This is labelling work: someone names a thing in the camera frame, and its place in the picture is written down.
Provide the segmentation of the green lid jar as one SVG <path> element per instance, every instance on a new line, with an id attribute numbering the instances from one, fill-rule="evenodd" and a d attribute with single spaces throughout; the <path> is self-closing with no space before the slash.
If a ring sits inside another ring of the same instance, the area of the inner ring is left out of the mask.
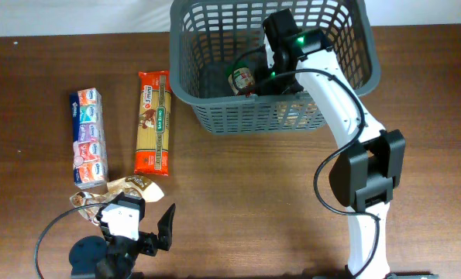
<path id="1" fill-rule="evenodd" d="M 229 86 L 234 95 L 242 95 L 242 93 L 234 86 L 233 81 L 235 81 L 236 85 L 241 89 L 252 87 L 255 84 L 254 77 L 247 64 L 244 62 L 238 62 L 235 67 L 229 65 L 225 70 L 225 74 L 227 75 Z"/>

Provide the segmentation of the San Remo spaghetti packet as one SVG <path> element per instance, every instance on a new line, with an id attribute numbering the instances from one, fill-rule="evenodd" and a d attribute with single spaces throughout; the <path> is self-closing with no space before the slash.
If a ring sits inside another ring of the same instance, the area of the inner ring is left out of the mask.
<path id="1" fill-rule="evenodd" d="M 169 175 L 171 86 L 169 71 L 139 72 L 136 174 Z"/>

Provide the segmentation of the orange crinkled snack bag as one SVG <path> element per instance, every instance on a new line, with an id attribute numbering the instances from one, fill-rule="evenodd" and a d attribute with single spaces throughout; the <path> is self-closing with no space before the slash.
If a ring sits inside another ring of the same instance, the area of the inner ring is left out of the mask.
<path id="1" fill-rule="evenodd" d="M 273 129 L 317 129 L 325 124 L 323 115 L 311 103 L 286 103 L 276 105 Z"/>

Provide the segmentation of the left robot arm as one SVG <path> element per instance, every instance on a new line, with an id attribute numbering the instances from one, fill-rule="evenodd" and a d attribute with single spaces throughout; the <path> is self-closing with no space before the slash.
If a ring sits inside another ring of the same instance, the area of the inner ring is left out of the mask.
<path id="1" fill-rule="evenodd" d="M 140 254 L 156 256 L 168 251 L 173 240 L 176 205 L 172 204 L 157 223 L 158 232 L 142 232 L 139 224 L 145 215 L 143 198 L 120 194 L 99 207 L 96 219 L 101 236 L 77 241 L 69 252 L 72 278 L 136 278 L 136 259 Z"/>

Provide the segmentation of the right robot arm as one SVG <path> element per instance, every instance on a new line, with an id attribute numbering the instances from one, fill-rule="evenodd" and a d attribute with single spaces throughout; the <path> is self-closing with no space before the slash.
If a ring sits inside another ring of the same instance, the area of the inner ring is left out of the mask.
<path id="1" fill-rule="evenodd" d="M 366 109 L 321 30 L 301 29 L 288 9 L 267 16 L 263 29 L 268 82 L 306 90 L 338 147 L 315 171 L 313 189 L 326 209 L 347 218 L 346 277 L 396 278 L 387 260 L 386 222 L 400 184 L 405 138 Z"/>

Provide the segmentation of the brown white snack pouch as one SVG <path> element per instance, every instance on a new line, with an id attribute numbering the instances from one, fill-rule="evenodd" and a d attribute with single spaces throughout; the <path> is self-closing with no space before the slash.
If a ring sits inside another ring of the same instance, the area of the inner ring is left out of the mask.
<path id="1" fill-rule="evenodd" d="M 108 203 L 121 193 L 143 198 L 145 202 L 158 202 L 164 197 L 162 189 L 143 175 L 130 175 L 110 181 L 107 183 L 107 189 L 107 192 L 102 195 L 79 191 L 70 197 L 71 204 L 77 208 L 84 205 Z"/>

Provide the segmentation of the grey plastic basket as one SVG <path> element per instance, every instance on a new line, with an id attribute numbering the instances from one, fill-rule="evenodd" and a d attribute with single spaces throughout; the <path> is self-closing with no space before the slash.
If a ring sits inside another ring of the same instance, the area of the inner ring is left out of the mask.
<path id="1" fill-rule="evenodd" d="M 225 70 L 244 62 L 252 74 L 266 58 L 242 53 L 263 44 L 263 20 L 290 9 L 302 29 L 321 29 L 329 38 L 348 82 L 359 96 L 380 82 L 373 31 L 363 0 L 175 1 L 170 8 L 170 83 L 192 106 L 201 125 L 219 135 L 313 129 L 273 129 L 276 105 L 314 104 L 307 92 L 295 95 L 234 95 Z"/>

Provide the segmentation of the Kleenex tissue multipack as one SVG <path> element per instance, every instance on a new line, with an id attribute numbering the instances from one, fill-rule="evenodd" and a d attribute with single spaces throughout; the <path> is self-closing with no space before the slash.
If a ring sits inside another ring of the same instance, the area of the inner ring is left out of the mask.
<path id="1" fill-rule="evenodd" d="M 80 189 L 102 186 L 108 181 L 108 163 L 101 94 L 96 88 L 69 96 L 73 129 L 74 183 Z"/>

